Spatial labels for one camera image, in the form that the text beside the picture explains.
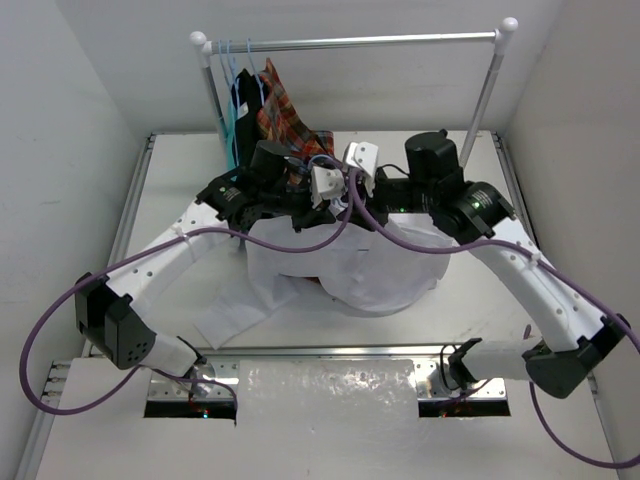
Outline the white shirt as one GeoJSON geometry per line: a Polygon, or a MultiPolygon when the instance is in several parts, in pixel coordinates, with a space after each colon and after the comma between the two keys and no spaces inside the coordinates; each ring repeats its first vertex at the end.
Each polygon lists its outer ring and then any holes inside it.
{"type": "Polygon", "coordinates": [[[446,253],[412,252],[354,224],[330,245],[316,247],[337,231],[337,225],[321,225],[297,233],[287,217],[256,222],[249,234],[267,245],[247,244],[245,275],[222,288],[196,318],[196,329],[219,348],[283,312],[311,280],[325,295],[359,312],[390,315],[436,288],[449,266],[446,253]]]}

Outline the blue wire hanger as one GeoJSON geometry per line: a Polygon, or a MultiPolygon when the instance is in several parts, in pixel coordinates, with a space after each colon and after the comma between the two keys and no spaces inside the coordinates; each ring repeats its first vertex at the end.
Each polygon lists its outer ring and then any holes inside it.
{"type": "MultiPolygon", "coordinates": [[[[309,163],[308,163],[308,170],[310,172],[310,178],[311,178],[311,169],[313,166],[319,166],[319,167],[323,167],[323,168],[327,168],[327,169],[339,169],[342,171],[341,167],[339,164],[335,164],[333,162],[332,159],[330,159],[327,156],[322,156],[322,155],[318,155],[313,157],[309,163]]],[[[348,201],[345,198],[347,192],[347,187],[346,187],[346,182],[345,182],[345,192],[341,197],[338,198],[334,198],[333,200],[330,201],[326,201],[328,203],[328,207],[329,210],[332,213],[340,213],[342,211],[344,211],[347,206],[348,206],[348,201]]]]}

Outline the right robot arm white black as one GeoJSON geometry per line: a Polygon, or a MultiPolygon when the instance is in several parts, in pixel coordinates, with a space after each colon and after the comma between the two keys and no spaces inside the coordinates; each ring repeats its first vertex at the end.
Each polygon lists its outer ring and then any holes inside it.
{"type": "Polygon", "coordinates": [[[392,243],[378,222],[386,214],[428,214],[455,241],[446,253],[470,252],[489,268],[527,312],[541,336],[519,342],[472,338],[447,359],[443,379],[459,389],[495,377],[525,380],[565,399],[619,344],[629,328],[610,309],[562,276],[531,241],[514,207],[491,184],[465,179],[446,131],[419,133],[405,143],[409,172],[387,177],[378,148],[346,148],[349,191],[367,223],[392,243]]]}

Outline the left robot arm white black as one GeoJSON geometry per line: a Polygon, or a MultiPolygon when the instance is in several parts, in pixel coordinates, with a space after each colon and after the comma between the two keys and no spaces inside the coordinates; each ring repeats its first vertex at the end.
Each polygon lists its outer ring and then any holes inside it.
{"type": "Polygon", "coordinates": [[[304,163],[278,143],[259,141],[247,164],[214,178],[141,258],[79,279],[78,330],[120,370],[146,366],[186,376],[198,356],[146,324],[153,302],[209,251],[264,216],[288,216],[296,231],[334,222],[329,199],[342,188],[331,165],[304,163]]]}

